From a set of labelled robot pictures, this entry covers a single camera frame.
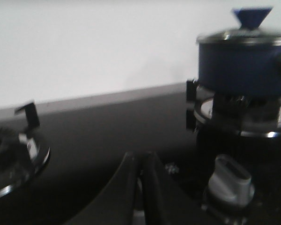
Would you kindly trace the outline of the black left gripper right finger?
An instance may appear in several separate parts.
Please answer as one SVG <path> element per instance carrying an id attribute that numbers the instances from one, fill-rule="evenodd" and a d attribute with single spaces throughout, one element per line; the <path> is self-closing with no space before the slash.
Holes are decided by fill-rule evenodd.
<path id="1" fill-rule="evenodd" d="M 143 196 L 148 225 L 201 225 L 201 211 L 170 177 L 158 155 L 143 164 Z"/>

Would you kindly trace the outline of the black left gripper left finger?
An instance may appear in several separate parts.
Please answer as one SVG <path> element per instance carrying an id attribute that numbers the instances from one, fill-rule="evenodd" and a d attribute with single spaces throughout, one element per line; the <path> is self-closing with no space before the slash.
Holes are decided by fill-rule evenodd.
<path id="1" fill-rule="evenodd" d="M 138 160 L 133 152 L 126 152 L 112 178 L 100 193 L 66 225 L 131 225 Z"/>

